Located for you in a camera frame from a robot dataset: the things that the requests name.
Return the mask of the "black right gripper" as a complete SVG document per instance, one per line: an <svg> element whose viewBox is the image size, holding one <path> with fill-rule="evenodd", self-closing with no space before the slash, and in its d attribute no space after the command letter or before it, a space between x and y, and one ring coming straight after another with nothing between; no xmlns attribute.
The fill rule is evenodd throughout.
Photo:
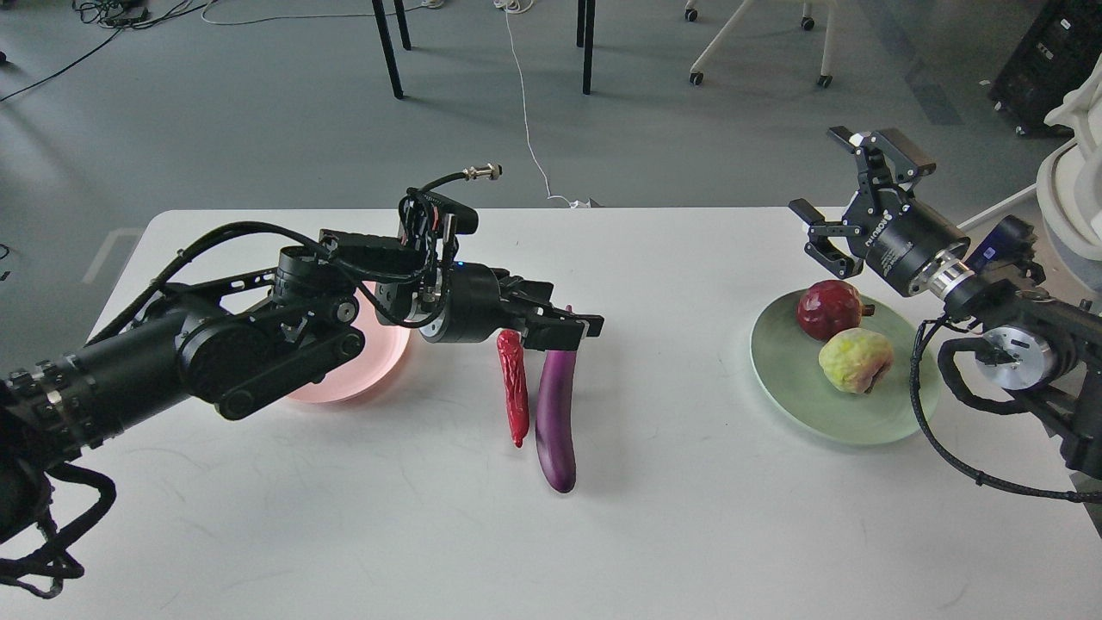
<svg viewBox="0 0 1102 620"><path fill-rule="evenodd" d="M804 252L834 278L855 278L866 264L903 297L919 295L938 258L962 259L969 248L959 227L914 196L914 185L933 174L936 161L897 128L834 126L829 134L854 157L858 189L844 222L827 222L804 199L789 202L790 211L809 227ZM830 242L833 237L846 237L853 255Z"/></svg>

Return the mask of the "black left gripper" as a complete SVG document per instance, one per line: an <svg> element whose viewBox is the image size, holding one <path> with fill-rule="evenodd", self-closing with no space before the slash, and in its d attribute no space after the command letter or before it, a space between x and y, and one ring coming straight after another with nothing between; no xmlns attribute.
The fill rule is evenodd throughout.
<svg viewBox="0 0 1102 620"><path fill-rule="evenodd" d="M514 315L528 315L520 326L527 350L579 350L582 340L598 338L603 330L603 315L554 307L551 282L480 263L454 263L449 278L444 309L420 329L428 342L483 342L495 331L511 329Z"/></svg>

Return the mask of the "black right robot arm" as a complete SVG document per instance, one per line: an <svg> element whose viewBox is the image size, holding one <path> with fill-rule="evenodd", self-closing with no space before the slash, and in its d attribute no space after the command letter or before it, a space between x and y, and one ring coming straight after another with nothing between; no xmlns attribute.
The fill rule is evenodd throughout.
<svg viewBox="0 0 1102 620"><path fill-rule="evenodd" d="M919 365L937 330L939 373L961 404L1000 416L1028 412L1060 439L1067 468L1099 478L1099 315L1042 289L1031 225L1008 216L975 251L969 237L914 195L934 172L901 131L886 128L829 133L857 164L857 191L831 222L803 199L789 208L809 227L804 251L838 278L869 267L903 297L928 291L942 302L939 318L914 335L908 370L914 417L926 439L975 485L1012 494L1098 504L1098 492L1058 492L1006 481L961 463L936 439L919 400Z"/></svg>

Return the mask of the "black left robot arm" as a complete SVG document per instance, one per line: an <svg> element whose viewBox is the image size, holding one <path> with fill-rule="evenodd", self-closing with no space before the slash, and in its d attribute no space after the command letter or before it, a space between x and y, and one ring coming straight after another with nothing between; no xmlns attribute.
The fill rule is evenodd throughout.
<svg viewBox="0 0 1102 620"><path fill-rule="evenodd" d="M527 350L577 350L604 318L557 307L550 282L458 260L479 215L437 193L497 180L472 166L398 203L396 236L228 222L179 251L80 350L3 378L3 540L30 527L42 545L3 561L3 583L55 598L85 569L71 545L114 505L114 480L76 464L183 400L240 420L359 357L354 325L370 305L383 326L428 342L480 342L518 331Z"/></svg>

